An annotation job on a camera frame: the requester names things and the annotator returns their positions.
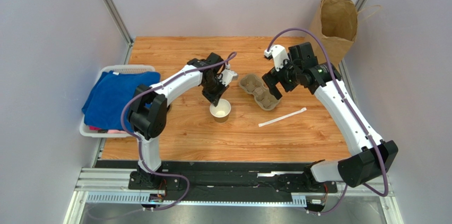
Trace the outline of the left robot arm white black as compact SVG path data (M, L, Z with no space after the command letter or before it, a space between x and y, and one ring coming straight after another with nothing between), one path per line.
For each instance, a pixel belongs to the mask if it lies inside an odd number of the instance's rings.
M120 114L120 123L127 134L137 139L139 172L151 178L165 176L159 171L159 138L166 127L169 106L186 91L198 86L202 87L202 95L217 106L230 83L238 78L230 65L235 56L232 52L223 59L210 53L206 59L194 58L169 78L150 86L141 84L135 89Z

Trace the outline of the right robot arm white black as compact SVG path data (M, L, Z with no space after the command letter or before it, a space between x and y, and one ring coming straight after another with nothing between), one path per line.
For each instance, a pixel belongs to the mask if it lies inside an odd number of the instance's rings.
M309 186L339 181L357 187L389 171L398 146L393 140L385 141L371 127L350 99L339 72L333 69L330 73L327 63L320 64L310 43L289 49L273 45L264 51L264 57L274 62L274 67L262 77L270 93L276 99L282 98L278 84L285 92L298 85L309 89L331 115L351 154L346 159L321 160L306 167L304 173Z

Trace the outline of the brown paper coffee cup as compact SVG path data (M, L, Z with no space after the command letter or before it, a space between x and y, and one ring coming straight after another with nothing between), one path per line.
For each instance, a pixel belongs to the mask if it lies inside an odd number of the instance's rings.
M224 124L228 120L230 112L231 104L225 99L220 99L216 106L210 105L210 113L219 124Z

